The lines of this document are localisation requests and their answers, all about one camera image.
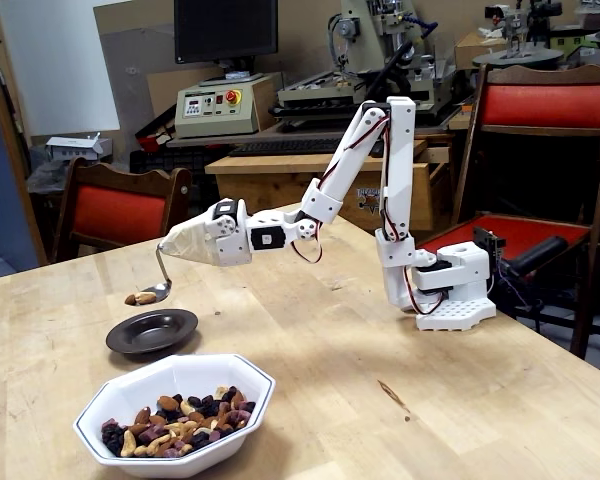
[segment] mixed nuts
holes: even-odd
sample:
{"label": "mixed nuts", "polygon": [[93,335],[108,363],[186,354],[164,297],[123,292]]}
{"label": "mixed nuts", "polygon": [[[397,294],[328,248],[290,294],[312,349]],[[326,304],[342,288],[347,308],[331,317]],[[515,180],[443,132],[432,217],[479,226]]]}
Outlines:
{"label": "mixed nuts", "polygon": [[116,457],[180,458],[244,428],[255,406],[236,387],[202,400],[161,396],[155,413],[143,408],[129,427],[113,418],[103,423],[102,441]]}

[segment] spoon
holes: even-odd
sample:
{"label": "spoon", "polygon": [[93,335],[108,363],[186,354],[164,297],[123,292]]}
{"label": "spoon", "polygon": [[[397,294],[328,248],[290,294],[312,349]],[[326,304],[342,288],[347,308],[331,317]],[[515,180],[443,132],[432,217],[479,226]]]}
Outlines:
{"label": "spoon", "polygon": [[[173,283],[167,274],[167,270],[164,268],[164,263],[162,263],[162,257],[160,255],[160,245],[156,248],[156,258],[158,259],[158,264],[160,265],[160,270],[162,270],[162,276],[164,277],[164,283],[159,283],[149,288],[145,288],[142,290],[143,292],[151,292],[156,294],[156,300],[153,303],[158,303],[163,301],[165,298],[169,296],[171,293],[171,284]],[[136,304],[136,307],[144,307],[145,305]]]}

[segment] white robotic arm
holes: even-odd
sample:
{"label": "white robotic arm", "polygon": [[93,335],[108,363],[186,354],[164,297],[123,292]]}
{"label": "white robotic arm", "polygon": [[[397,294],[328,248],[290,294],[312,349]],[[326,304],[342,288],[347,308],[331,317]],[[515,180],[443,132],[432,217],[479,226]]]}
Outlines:
{"label": "white robotic arm", "polygon": [[[318,237],[322,224],[338,215],[365,158],[384,135],[383,228],[375,237],[389,302],[415,309],[418,328],[427,330],[465,330],[495,316],[495,305],[487,299],[487,252],[473,242],[445,247],[437,256],[416,250],[408,230],[416,105],[405,97],[387,102],[365,102],[358,109],[325,174],[312,180],[298,210],[263,210],[249,217],[243,200],[225,199],[175,226],[160,243],[162,253],[232,266],[250,263],[254,253]],[[410,268],[417,289],[411,288]]]}

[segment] dark plate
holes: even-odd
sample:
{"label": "dark plate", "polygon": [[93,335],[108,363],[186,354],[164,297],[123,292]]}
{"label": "dark plate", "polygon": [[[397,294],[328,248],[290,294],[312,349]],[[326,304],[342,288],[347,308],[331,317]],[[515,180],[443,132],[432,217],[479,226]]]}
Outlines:
{"label": "dark plate", "polygon": [[124,354],[149,353],[171,347],[198,326],[198,317],[187,310],[145,312],[116,325],[107,335],[107,347]]}

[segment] red chair cushion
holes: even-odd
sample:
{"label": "red chair cushion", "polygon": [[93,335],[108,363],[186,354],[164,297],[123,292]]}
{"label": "red chair cushion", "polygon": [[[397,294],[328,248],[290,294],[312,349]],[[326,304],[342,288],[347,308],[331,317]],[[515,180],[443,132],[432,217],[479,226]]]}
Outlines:
{"label": "red chair cushion", "polygon": [[161,236],[165,199],[80,185],[73,232],[132,245]]}
{"label": "red chair cushion", "polygon": [[482,123],[600,128],[600,85],[489,85]]}
{"label": "red chair cushion", "polygon": [[426,242],[420,248],[435,253],[447,245],[473,241],[473,227],[482,227],[498,237],[506,239],[507,246],[504,248],[503,256],[507,259],[517,257],[554,235],[563,237],[569,245],[574,245],[582,240],[590,230],[589,227],[580,225],[556,225],[542,220],[484,215]]}

